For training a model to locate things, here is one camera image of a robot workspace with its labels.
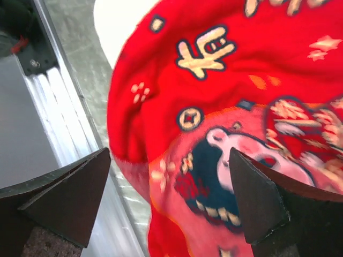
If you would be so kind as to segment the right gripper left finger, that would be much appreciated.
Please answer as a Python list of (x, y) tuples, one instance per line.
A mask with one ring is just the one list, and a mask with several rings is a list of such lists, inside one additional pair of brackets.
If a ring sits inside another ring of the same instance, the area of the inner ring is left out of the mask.
[(110, 169), (102, 148), (60, 169), (1, 189), (1, 256), (80, 256)]

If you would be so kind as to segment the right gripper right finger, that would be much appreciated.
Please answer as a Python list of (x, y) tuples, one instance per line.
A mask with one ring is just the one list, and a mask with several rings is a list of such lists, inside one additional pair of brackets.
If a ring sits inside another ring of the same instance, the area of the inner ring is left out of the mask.
[(230, 150), (245, 240), (254, 256), (342, 256), (342, 195), (306, 185)]

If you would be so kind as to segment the red pillowcase grey print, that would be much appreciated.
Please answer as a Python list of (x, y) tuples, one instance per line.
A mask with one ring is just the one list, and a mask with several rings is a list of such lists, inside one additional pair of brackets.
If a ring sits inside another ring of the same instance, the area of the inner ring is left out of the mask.
[(342, 192), (342, 1), (159, 1), (124, 45), (109, 145), (150, 256), (252, 256), (230, 150)]

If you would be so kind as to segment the white pillow yellow edge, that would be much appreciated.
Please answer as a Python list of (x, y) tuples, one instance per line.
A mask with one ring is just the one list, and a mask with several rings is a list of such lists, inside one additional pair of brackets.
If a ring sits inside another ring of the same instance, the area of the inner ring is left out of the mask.
[(101, 48), (114, 67), (127, 38), (157, 0), (96, 0), (93, 16)]

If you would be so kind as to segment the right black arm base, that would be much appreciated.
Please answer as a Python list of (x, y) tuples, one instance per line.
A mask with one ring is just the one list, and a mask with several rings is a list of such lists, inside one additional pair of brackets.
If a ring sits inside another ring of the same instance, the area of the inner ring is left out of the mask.
[(1, 57), (18, 57), (26, 76), (58, 66), (34, 1), (1, 1)]

